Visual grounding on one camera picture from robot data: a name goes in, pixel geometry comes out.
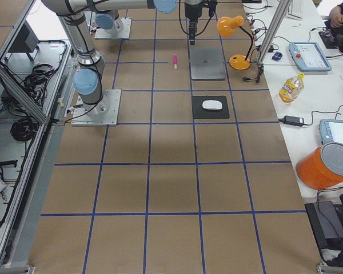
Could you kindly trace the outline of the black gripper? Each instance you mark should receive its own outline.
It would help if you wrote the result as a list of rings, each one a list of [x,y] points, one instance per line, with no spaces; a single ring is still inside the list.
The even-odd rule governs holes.
[[[189,20],[188,36],[190,45],[195,45],[195,35],[197,34],[198,19],[202,16],[203,6],[203,0],[184,1],[185,17]]]

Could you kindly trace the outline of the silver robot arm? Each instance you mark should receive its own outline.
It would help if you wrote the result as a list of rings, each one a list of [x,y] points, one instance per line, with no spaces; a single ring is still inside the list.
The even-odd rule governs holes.
[[[180,1],[151,1],[151,7],[162,13],[171,13],[176,7],[180,8]],[[189,20],[187,30],[183,32],[188,36],[189,43],[195,44],[196,37],[200,35],[197,31],[198,19],[202,16],[202,9],[208,7],[208,1],[185,1],[185,17]],[[130,36],[131,18],[122,18],[118,10],[97,11],[95,13],[95,24],[97,39],[128,39]]]
[[[104,59],[95,49],[86,22],[85,11],[93,11],[101,18],[97,25],[102,29],[114,29],[119,22],[118,10],[156,9],[162,13],[171,13],[176,1],[43,1],[49,10],[60,19],[67,37],[77,54],[79,71],[75,73],[73,85],[79,93],[84,114],[102,115],[109,109],[102,88]]]

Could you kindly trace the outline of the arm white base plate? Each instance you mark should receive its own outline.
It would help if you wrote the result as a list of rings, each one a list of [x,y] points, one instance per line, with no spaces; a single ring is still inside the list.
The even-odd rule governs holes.
[[[116,126],[119,105],[121,101],[121,90],[105,90],[102,100],[95,108],[84,104],[81,97],[78,96],[77,103],[82,107],[74,111],[75,118],[72,119],[72,126]]]
[[[113,18],[100,17],[95,19],[97,30],[95,32],[95,39],[119,40],[129,39],[132,19],[127,17]]]

